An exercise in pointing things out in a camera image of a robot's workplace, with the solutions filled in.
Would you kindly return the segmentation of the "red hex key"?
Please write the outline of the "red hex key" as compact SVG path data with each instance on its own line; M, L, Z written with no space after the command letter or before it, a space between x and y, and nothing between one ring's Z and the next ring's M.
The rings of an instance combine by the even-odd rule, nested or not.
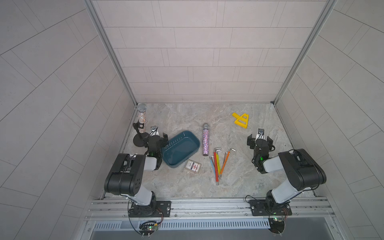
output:
M216 154L215 154L215 149L214 149L214 164L215 164L215 169L216 169L216 185L219 185L219 176L218 176L218 170L217 170L217 164L216 164Z

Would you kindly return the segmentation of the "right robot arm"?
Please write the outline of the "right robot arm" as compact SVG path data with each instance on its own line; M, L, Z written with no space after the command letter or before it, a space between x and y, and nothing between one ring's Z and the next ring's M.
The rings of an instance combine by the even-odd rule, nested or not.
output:
M287 179L278 187L268 191L266 204L269 208L283 205L304 191L313 191L327 181L326 173L304 149L292 149L278 153L271 158L269 153L275 150L271 138L256 138L249 135L247 145L254 151L252 163L261 174L284 171Z

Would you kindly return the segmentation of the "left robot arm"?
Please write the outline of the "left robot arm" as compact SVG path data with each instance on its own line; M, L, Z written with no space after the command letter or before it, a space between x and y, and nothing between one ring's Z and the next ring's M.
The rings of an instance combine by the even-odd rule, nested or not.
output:
M147 148L143 155L118 154L104 183L104 190L121 195L139 207L156 206L156 195L142 186L145 171L156 171L162 164L162 148L169 143L168 135L137 134L134 144Z

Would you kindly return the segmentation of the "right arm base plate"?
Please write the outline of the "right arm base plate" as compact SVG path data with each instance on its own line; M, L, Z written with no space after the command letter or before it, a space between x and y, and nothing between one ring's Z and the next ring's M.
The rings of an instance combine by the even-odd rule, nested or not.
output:
M289 202L275 203L274 200L249 200L252 215L255 216L291 216L292 210Z

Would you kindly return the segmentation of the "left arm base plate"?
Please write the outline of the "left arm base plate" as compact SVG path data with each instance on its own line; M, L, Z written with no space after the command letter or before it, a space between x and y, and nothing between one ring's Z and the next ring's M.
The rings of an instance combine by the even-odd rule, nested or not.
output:
M148 206L137 206L132 204L128 210L131 218L168 218L170 216L172 202L171 201L156 201Z

